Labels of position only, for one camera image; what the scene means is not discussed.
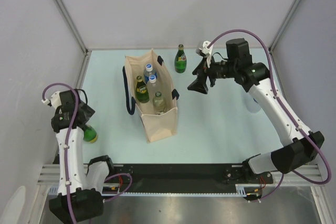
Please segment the clear unlabelled plastic water bottle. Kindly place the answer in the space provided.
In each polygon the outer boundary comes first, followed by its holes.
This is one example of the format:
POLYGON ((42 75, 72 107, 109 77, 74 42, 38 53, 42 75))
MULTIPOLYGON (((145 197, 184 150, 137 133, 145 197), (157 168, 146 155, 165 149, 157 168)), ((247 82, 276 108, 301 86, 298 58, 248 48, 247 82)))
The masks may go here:
POLYGON ((163 97, 163 91, 160 81, 157 80, 155 75, 150 75, 147 82, 147 89, 149 92, 150 102, 153 104, 153 99, 156 97, 156 93, 159 92, 163 97))

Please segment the clear glass bottle green cap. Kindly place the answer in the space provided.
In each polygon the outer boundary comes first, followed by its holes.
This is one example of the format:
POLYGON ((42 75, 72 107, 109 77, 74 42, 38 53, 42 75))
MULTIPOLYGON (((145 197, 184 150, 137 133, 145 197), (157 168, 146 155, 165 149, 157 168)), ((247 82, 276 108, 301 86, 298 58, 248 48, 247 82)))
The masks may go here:
POLYGON ((152 99, 154 112, 157 115, 164 114, 166 112, 166 100, 160 91, 157 91, 152 99))

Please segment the blue label water bottle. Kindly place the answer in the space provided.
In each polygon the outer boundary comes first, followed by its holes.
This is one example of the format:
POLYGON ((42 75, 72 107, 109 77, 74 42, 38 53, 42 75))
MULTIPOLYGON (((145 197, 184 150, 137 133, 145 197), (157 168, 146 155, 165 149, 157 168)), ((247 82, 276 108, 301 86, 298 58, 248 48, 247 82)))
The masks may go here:
POLYGON ((144 69, 143 75, 144 75, 144 82, 148 83, 149 77, 151 75, 154 75, 157 78, 157 71, 156 71, 156 69, 153 67, 153 65, 151 63, 147 63, 145 65, 145 69, 144 69))

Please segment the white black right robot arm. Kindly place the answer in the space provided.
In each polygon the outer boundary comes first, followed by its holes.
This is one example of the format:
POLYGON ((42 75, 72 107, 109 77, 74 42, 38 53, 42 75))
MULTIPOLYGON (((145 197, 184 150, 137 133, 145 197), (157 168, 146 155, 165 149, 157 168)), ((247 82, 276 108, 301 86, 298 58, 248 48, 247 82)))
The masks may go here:
POLYGON ((253 62, 248 42, 243 38, 227 41, 228 58, 220 62, 214 60, 212 50, 209 41, 198 44, 196 53, 203 59, 192 72, 196 79, 187 87, 188 90, 207 94, 207 80, 213 87, 217 79, 233 78, 263 109, 283 145, 282 148, 243 161, 243 179, 254 183, 264 172, 277 170, 287 174, 313 161, 324 142, 324 136, 319 131, 311 131, 291 108, 283 108, 287 102, 271 85, 271 75, 266 65, 253 62))

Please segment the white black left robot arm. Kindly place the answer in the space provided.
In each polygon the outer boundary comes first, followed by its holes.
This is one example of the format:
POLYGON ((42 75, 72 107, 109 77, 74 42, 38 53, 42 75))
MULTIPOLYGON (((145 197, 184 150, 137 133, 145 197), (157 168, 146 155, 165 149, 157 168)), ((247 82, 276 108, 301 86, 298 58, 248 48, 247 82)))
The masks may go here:
POLYGON ((55 115, 51 126, 59 147, 60 179, 57 197, 49 201, 50 211, 62 223, 85 221, 103 214, 103 184, 115 178, 116 169, 109 156, 103 155, 83 164, 82 145, 87 124, 95 111, 76 99, 78 92, 57 91, 51 96, 55 115))

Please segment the beige canvas tote bag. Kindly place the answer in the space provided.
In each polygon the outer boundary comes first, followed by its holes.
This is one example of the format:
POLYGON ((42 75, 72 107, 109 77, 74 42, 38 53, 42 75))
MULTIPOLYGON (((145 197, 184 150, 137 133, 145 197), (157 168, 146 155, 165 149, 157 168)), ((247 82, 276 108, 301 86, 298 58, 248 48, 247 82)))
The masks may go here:
POLYGON ((147 141, 155 142, 176 135, 178 121, 177 100, 180 95, 174 87, 173 79, 163 58, 157 55, 153 49, 140 57, 125 56, 122 74, 127 111, 130 115, 138 112, 147 141), (141 103, 136 98, 136 77, 144 76, 147 64, 151 64, 153 70, 157 72, 158 81, 161 85, 159 91, 166 102, 166 108, 163 112, 154 111, 152 97, 147 103, 141 103))

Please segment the green Perrier bottle back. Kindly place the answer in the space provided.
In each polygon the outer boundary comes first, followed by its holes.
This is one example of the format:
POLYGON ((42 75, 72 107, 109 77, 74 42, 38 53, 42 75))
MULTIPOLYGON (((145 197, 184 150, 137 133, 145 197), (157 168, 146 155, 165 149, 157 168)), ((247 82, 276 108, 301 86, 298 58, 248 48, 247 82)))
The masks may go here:
POLYGON ((184 73, 186 70, 187 60, 184 52, 184 45, 179 44, 178 51, 174 59, 174 68, 177 73, 184 73))

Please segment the blue label bottle right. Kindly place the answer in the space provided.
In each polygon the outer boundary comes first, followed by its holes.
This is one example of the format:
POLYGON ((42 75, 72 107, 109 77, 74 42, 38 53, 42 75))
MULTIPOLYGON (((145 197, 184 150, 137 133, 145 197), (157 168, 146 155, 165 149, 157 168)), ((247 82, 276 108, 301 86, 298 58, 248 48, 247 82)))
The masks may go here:
POLYGON ((249 94, 245 97, 246 108, 250 113, 258 113, 261 109, 258 102, 249 94))

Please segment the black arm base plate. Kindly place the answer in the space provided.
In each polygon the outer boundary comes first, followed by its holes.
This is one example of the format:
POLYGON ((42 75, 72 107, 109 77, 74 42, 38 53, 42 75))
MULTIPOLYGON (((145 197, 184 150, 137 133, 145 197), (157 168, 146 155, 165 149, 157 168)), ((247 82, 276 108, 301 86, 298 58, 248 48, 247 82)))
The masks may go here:
POLYGON ((270 172, 245 175, 240 164, 115 164, 114 172, 132 176, 131 192, 222 192, 236 184, 274 182, 270 172))

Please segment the aluminium corner post left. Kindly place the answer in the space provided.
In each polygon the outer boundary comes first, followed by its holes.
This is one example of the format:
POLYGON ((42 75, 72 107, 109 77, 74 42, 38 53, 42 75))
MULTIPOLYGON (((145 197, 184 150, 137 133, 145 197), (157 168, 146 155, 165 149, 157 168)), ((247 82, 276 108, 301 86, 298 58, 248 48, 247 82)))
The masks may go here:
POLYGON ((71 18, 63 0, 53 0, 56 7, 58 8, 61 16, 63 17, 65 24, 68 26, 70 33, 73 35, 76 43, 78 44, 79 48, 81 49, 82 53, 84 55, 87 54, 88 49, 85 46, 85 43, 83 42, 83 39, 81 38, 79 31, 73 21, 73 19, 71 18))

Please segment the aluminium corner post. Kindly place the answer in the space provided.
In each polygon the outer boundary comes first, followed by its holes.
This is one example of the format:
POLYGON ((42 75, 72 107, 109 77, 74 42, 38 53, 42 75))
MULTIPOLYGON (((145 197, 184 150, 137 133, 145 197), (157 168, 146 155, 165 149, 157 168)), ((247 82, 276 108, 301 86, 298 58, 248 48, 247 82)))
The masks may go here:
POLYGON ((272 54, 276 48, 276 46, 278 45, 280 39, 282 38, 282 36, 284 35, 286 29, 288 28, 291 20, 293 19, 296 11, 298 10, 301 2, 303 0, 293 0, 289 10, 287 11, 284 20, 282 21, 278 31, 276 32, 268 50, 269 52, 272 54))
POLYGON ((53 0, 56 7, 58 8, 61 16, 63 17, 65 24, 68 26, 70 33, 73 35, 76 43, 78 44, 79 48, 81 49, 82 53, 84 55, 87 54, 88 49, 85 46, 85 43, 83 42, 83 39, 81 38, 79 31, 73 21, 73 19, 71 18, 63 0, 53 0))

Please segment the aluminium corner post right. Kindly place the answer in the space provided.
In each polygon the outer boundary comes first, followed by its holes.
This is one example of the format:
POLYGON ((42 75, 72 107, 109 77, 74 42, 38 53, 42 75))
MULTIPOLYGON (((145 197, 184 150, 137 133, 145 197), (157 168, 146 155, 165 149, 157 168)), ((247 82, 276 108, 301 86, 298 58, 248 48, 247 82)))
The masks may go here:
POLYGON ((276 32, 268 50, 269 52, 272 54, 276 48, 276 46, 278 45, 280 39, 282 38, 282 36, 284 35, 286 29, 288 28, 291 20, 293 19, 296 11, 298 10, 301 2, 303 0, 293 0, 289 10, 287 11, 284 20, 282 21, 278 31, 276 32))

